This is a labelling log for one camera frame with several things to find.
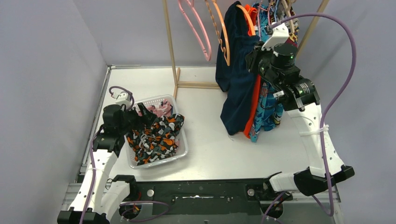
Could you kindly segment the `orange wooden hanger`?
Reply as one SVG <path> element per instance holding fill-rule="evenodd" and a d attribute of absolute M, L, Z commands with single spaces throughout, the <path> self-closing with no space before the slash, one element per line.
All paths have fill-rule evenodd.
<path fill-rule="evenodd" d="M 228 39 L 228 34 L 227 34 L 227 29 L 226 29 L 225 21 L 223 18 L 223 14 L 222 14 L 216 0 L 205 0 L 205 3 L 207 6 L 207 9 L 208 9 L 208 12 L 210 14 L 210 18 L 212 20 L 213 26 L 216 31 L 216 35 L 218 38 L 220 50 L 223 54 L 223 58 L 226 62 L 226 65 L 230 66 L 230 62 L 231 62 L 230 44 L 229 44 L 229 39 Z M 217 17 L 219 19 L 219 24 L 220 24 L 221 30 L 219 30 L 219 28 L 218 28 L 218 25 L 214 18 L 215 16 L 212 12 L 211 5 L 214 6 L 215 14 L 217 15 Z"/>
<path fill-rule="evenodd" d="M 251 10 L 254 9 L 254 7 L 249 6 L 249 9 L 248 9 L 247 5 L 246 6 L 237 5 L 237 8 L 239 8 L 244 14 L 245 21 L 248 25 L 248 35 L 249 36 L 256 35 L 255 26 L 253 24 L 252 17 L 251 17 Z"/>

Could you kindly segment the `pink shark print shorts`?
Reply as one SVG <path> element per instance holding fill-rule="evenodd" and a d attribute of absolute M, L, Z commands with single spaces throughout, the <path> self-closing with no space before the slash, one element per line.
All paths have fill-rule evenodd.
<path fill-rule="evenodd" d="M 150 111 L 151 113 L 155 114 L 158 117 L 161 116 L 167 116 L 169 117 L 170 115 L 173 114 L 173 104 L 167 100 L 167 99 L 162 99 L 162 100 L 152 100 L 144 103 L 146 106 L 147 110 Z"/>

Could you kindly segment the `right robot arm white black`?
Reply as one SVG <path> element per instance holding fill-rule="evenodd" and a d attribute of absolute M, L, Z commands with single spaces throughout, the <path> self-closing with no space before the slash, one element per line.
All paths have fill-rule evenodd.
<path fill-rule="evenodd" d="M 295 123 L 309 160 L 303 171 L 272 175 L 262 187 L 268 199 L 292 190 L 312 196 L 355 175 L 354 168 L 338 156 L 327 128 L 320 125 L 320 98 L 314 83 L 300 75 L 296 52 L 289 43 L 266 47 L 259 41 L 245 57 L 248 71 L 259 74 L 274 88 L 273 96 Z"/>

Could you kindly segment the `navy blue shorts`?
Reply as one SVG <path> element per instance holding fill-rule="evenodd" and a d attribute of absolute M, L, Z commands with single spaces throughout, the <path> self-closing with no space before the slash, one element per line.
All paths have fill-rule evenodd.
<path fill-rule="evenodd" d="M 226 63 L 221 49 L 216 60 L 215 80 L 220 89 L 227 93 L 220 118 L 229 135 L 244 131 L 250 117 L 256 81 L 256 75 L 247 69 L 245 57 L 254 50 L 259 37 L 248 35 L 249 28 L 240 5 L 239 1 L 234 2 L 224 17 L 230 63 Z"/>

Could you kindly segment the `orange camouflage shorts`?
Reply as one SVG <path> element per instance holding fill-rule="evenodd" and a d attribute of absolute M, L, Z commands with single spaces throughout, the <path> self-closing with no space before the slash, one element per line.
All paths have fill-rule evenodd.
<path fill-rule="evenodd" d="M 185 117 L 180 113 L 160 116 L 153 124 L 127 133 L 136 165 L 146 165 L 175 156 L 179 148 L 178 135 Z"/>

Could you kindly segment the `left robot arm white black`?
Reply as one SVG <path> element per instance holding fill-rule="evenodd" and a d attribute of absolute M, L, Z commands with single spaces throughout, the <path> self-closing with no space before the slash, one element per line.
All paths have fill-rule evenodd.
<path fill-rule="evenodd" d="M 69 208 L 60 211 L 57 223 L 108 224 L 125 198 L 137 196 L 138 186 L 132 175 L 115 176 L 115 185 L 107 192 L 106 184 L 125 144 L 126 134 L 148 126 L 156 118 L 142 102 L 133 109 L 125 109 L 117 104 L 103 109 L 103 124 L 91 142 L 90 164 L 83 182 Z"/>

